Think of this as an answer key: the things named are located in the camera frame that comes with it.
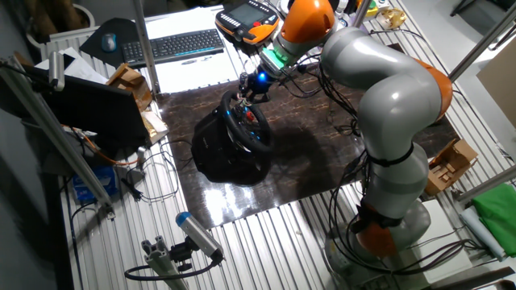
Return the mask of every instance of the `brown cardboard box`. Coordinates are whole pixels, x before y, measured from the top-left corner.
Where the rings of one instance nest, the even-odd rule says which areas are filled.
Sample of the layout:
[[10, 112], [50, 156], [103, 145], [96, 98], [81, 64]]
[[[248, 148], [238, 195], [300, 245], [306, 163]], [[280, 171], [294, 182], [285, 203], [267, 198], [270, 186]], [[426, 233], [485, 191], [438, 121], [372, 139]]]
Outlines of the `brown cardboard box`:
[[464, 140], [451, 141], [428, 164], [428, 182], [425, 192], [434, 196], [454, 184], [473, 166], [478, 154]]
[[145, 77], [134, 69], [129, 68], [128, 65], [121, 64], [106, 85], [132, 92], [139, 111], [143, 112], [151, 104], [151, 90], [148, 88]]

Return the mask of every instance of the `mouse pad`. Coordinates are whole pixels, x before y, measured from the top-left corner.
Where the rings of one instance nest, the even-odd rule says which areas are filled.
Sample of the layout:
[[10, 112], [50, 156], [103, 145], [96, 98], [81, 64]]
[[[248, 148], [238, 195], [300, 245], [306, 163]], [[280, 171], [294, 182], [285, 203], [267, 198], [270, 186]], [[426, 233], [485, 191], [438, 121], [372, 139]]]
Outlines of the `mouse pad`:
[[[308, 74], [296, 82], [305, 91], [320, 87], [317, 78]], [[292, 83], [286, 85], [299, 93]], [[358, 108], [363, 91], [342, 85], [336, 88]], [[238, 82], [232, 81], [158, 96], [161, 117], [170, 129], [169, 140], [191, 141], [195, 125], [218, 106], [224, 92], [236, 89]], [[193, 161], [183, 161], [192, 156], [187, 143], [172, 144], [188, 211], [208, 228], [334, 189], [346, 164], [364, 150], [360, 138], [341, 130], [352, 118], [323, 92], [300, 99], [273, 85], [269, 95], [271, 101], [258, 106], [274, 133], [274, 157], [270, 173], [259, 184], [212, 183]], [[450, 122], [442, 118], [417, 133], [414, 141], [432, 157], [455, 138], [459, 137]]]
[[[113, 52], [104, 52], [102, 50], [102, 37], [106, 33], [116, 35], [116, 49]], [[135, 41], [139, 41], [136, 24], [128, 19], [114, 18], [104, 22], [104, 24], [81, 45], [80, 49], [90, 56], [94, 56], [117, 68], [123, 63], [122, 44]]]

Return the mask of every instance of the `blue box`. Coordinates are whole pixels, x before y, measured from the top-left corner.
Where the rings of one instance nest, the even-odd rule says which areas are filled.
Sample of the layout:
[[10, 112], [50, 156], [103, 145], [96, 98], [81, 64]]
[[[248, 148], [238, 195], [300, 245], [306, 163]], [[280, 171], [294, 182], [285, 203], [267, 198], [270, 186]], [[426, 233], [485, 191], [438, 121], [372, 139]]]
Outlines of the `blue box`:
[[[111, 166], [99, 166], [96, 168], [92, 168], [95, 176], [98, 178], [98, 181], [102, 184], [107, 194], [110, 196], [116, 194], [119, 191], [118, 187], [118, 178], [116, 177], [116, 173], [114, 172], [113, 167]], [[79, 201], [92, 201], [95, 196], [91, 193], [86, 184], [82, 181], [82, 178], [79, 175], [75, 175], [72, 178], [73, 183], [73, 191], [77, 195], [77, 199]]]

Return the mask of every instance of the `blue led light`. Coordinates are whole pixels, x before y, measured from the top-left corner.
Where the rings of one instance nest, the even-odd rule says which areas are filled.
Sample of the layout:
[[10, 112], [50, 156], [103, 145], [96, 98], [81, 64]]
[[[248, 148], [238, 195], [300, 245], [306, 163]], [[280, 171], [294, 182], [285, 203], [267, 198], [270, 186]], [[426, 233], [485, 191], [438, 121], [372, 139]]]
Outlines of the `blue led light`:
[[261, 72], [261, 73], [258, 75], [258, 79], [259, 79], [260, 81], [265, 81], [265, 78], [266, 78], [266, 76], [265, 76], [265, 72]]

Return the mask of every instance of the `dark wooden board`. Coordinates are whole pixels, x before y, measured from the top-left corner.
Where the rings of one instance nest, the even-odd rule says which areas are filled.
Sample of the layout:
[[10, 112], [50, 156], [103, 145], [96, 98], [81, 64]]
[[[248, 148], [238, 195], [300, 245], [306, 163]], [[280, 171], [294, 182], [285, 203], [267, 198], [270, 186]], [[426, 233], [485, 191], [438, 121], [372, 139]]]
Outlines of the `dark wooden board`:
[[[304, 89], [318, 87], [310, 75], [296, 82]], [[362, 91], [336, 86], [355, 108]], [[195, 125], [218, 106], [236, 82], [158, 97], [161, 116], [169, 126], [169, 139], [191, 140]], [[270, 102], [260, 104], [275, 136], [273, 165], [265, 180], [252, 187], [209, 182], [197, 171], [194, 162], [179, 171], [179, 180], [188, 210], [206, 227], [232, 222], [266, 209], [322, 193], [336, 186], [344, 166], [364, 149], [362, 141], [335, 128], [348, 125], [351, 117], [324, 93], [301, 99], [284, 87], [269, 90]], [[441, 119], [414, 136], [429, 157], [458, 138], [449, 121]], [[191, 157], [186, 143], [172, 145], [175, 162], [181, 168]]]

